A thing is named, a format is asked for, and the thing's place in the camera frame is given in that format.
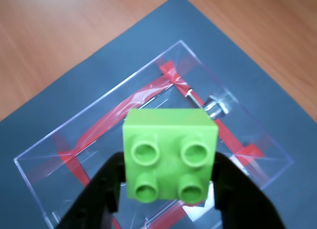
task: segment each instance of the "clear plastic box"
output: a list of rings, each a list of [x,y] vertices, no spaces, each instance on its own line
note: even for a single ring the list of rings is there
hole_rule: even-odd
[[[212,99],[205,103],[209,96]],[[217,151],[231,158],[259,187],[274,181],[292,163],[230,91],[179,41],[14,159],[49,228],[58,224],[106,160],[123,151],[121,127],[129,109],[195,105],[217,117]],[[213,206],[212,183],[206,202],[196,206],[181,201],[142,204],[128,199],[125,185],[121,186],[113,228],[172,225],[183,229],[221,225],[220,213]]]

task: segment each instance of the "lego stud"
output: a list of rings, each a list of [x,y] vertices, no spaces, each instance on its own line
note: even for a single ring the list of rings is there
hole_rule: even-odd
[[[201,167],[208,160],[209,150],[199,136],[186,136],[181,140],[181,159],[190,167]]]
[[[159,189],[156,178],[152,174],[144,173],[136,178],[135,195],[142,203],[151,203],[158,197]]]
[[[194,175],[184,175],[178,185],[178,196],[185,203],[199,203],[203,200],[203,186]]]
[[[142,166],[151,166],[159,160],[159,147],[156,136],[146,135],[139,136],[133,140],[132,158]]]

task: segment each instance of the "red tape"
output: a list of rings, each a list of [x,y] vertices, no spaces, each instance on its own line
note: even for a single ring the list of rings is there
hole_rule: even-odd
[[[160,66],[160,69],[163,72],[164,76],[144,86],[143,88],[129,96],[127,99],[122,101],[100,120],[98,120],[79,138],[74,150],[58,152],[60,158],[65,163],[65,165],[83,185],[86,186],[89,183],[90,179],[76,157],[80,152],[82,152],[86,147],[97,140],[115,124],[121,121],[128,114],[128,111],[130,109],[140,107],[142,104],[146,103],[155,95],[164,91],[166,88],[175,85],[177,89],[182,93],[182,95],[186,96],[186,93],[190,87],[176,72],[174,62],[167,62],[164,65]],[[204,103],[195,92],[192,92],[192,95],[199,102],[199,104],[202,105]],[[240,141],[232,134],[232,132],[225,126],[225,124],[223,124],[219,119],[215,122],[219,127],[219,137],[222,139],[224,144],[232,151],[232,153],[237,155],[237,158],[244,166],[252,162],[253,157],[264,156],[263,153],[254,144],[244,147],[240,143]],[[150,224],[150,227],[153,229],[169,228],[185,215],[186,212],[183,210],[182,206],[177,203],[169,208],[166,212],[164,212],[162,216],[154,220]],[[115,226],[116,229],[120,229],[120,225],[115,218],[113,218],[112,224]]]

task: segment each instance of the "wooden surface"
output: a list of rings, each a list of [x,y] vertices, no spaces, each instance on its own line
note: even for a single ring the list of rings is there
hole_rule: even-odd
[[[0,120],[166,0],[0,0]],[[317,0],[189,0],[317,121]]]

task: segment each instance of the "lime green lego duplo brick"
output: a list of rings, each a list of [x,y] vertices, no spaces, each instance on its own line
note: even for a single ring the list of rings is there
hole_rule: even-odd
[[[131,109],[123,124],[128,197],[206,199],[217,136],[202,109]]]

